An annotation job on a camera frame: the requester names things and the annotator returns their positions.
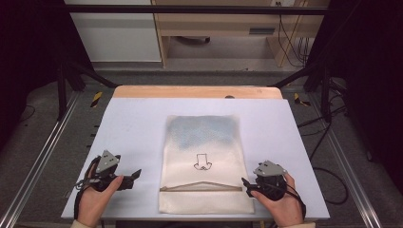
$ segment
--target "white tabletop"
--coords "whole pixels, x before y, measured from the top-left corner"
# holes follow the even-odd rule
[[[105,149],[122,155],[117,175],[143,169],[133,189],[115,193],[104,219],[142,220],[261,220],[269,212],[255,200],[255,214],[171,215],[159,213],[158,196],[163,164],[165,122],[168,115],[236,115],[249,180],[260,162],[280,164],[296,180],[307,206],[307,219],[327,219],[329,212],[317,184],[297,126],[286,100],[112,98],[78,180],[89,163]],[[74,189],[62,218],[73,218]]]

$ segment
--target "finger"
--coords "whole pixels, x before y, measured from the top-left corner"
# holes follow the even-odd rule
[[[107,189],[104,191],[104,193],[111,197],[113,195],[113,193],[115,193],[116,190],[118,190],[118,188],[121,186],[123,180],[124,180],[124,176],[116,177],[110,183],[110,185],[107,187]]]
[[[91,165],[91,168],[89,169],[89,172],[88,172],[88,174],[86,175],[88,178],[91,178],[92,173],[93,173],[94,168],[95,168],[95,165],[96,165],[96,164],[92,164],[92,165]]]
[[[290,185],[292,188],[296,188],[296,181],[293,179],[293,177],[291,177],[290,174],[285,173],[284,174],[284,178],[287,181],[287,184]]]
[[[266,198],[266,196],[264,196],[262,193],[258,192],[258,191],[251,191],[251,194],[254,198],[256,198],[256,200],[258,200],[260,203],[262,203],[263,205],[265,203],[270,203],[271,200]]]

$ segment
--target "arrow symbol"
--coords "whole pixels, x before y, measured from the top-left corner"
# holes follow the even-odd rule
[[[207,161],[207,154],[198,154],[197,159],[198,162],[193,166],[198,170],[209,170],[211,165],[213,165],[211,162]]]

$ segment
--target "beige bag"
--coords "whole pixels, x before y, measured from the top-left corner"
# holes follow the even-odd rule
[[[254,213],[234,116],[169,116],[163,150],[160,212]]]

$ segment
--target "hand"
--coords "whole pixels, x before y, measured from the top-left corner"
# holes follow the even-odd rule
[[[80,200],[77,221],[89,227],[96,227],[110,198],[121,186],[123,179],[124,176],[115,178],[103,192],[98,192],[92,187],[88,187]]]
[[[294,179],[288,173],[284,177],[287,180],[287,184],[296,189]],[[287,190],[296,193],[291,187],[287,187]],[[278,227],[303,223],[301,205],[293,196],[285,193],[282,199],[272,201],[260,192],[252,191],[251,194],[270,211]]]

